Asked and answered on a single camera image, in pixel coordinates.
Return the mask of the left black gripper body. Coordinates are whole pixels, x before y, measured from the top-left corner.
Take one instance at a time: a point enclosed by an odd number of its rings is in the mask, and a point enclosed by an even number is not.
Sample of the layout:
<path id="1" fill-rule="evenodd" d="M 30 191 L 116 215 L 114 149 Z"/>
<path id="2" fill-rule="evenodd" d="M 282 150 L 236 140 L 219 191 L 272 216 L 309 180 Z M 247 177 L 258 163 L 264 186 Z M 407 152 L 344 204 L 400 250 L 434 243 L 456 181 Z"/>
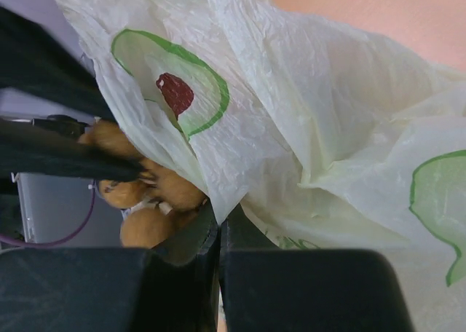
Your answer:
<path id="1" fill-rule="evenodd" d="M 114 116 L 95 78 L 41 25 L 1 8 L 1 88 L 102 119 Z M 31 124 L 1 120 L 1 172 L 134 181 L 143 167 Z"/>

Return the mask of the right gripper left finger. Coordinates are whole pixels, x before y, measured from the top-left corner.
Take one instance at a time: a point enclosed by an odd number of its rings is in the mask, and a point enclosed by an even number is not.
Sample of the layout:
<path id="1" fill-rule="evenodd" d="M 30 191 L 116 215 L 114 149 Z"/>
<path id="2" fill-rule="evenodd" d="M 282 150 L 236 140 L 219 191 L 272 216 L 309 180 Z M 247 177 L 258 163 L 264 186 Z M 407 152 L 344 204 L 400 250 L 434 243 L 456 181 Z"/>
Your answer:
<path id="1" fill-rule="evenodd" d="M 1 252 L 3 331 L 215 331 L 212 207 L 155 248 Z"/>

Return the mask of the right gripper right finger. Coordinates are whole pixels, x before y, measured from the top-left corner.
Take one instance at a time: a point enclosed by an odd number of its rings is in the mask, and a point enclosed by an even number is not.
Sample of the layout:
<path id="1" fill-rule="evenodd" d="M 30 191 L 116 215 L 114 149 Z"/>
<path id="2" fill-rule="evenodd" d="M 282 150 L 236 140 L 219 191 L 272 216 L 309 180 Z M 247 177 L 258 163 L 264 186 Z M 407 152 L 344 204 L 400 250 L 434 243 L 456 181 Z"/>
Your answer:
<path id="1" fill-rule="evenodd" d="M 394 270 L 361 249 L 283 250 L 237 205 L 221 225 L 228 331 L 413 331 Z"/>

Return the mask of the brown fake longan bunch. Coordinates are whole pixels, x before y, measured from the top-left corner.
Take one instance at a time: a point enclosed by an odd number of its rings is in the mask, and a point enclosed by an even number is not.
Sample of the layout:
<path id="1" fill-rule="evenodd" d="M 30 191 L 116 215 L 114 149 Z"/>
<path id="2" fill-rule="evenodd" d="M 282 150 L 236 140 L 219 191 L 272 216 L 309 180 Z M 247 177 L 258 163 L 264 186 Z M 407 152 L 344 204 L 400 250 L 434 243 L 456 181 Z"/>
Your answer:
<path id="1" fill-rule="evenodd" d="M 119 233 L 124 247 L 155 247 L 191 222 L 207 202 L 206 194 L 193 183 L 144 157 L 116 124 L 100 120 L 78 142 L 143 167 L 133 181 L 96 183 L 106 203 L 125 212 Z"/>

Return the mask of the green avocado print plastic bag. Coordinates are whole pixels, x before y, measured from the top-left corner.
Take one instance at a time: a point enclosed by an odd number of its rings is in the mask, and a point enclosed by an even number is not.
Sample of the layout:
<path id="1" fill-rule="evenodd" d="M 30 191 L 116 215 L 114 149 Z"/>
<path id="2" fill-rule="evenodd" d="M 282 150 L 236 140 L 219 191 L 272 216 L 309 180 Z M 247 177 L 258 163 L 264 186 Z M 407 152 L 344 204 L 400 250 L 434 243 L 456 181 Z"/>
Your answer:
<path id="1" fill-rule="evenodd" d="M 370 248 L 465 329 L 465 75 L 268 0 L 55 0 L 121 130 L 287 249 Z"/>

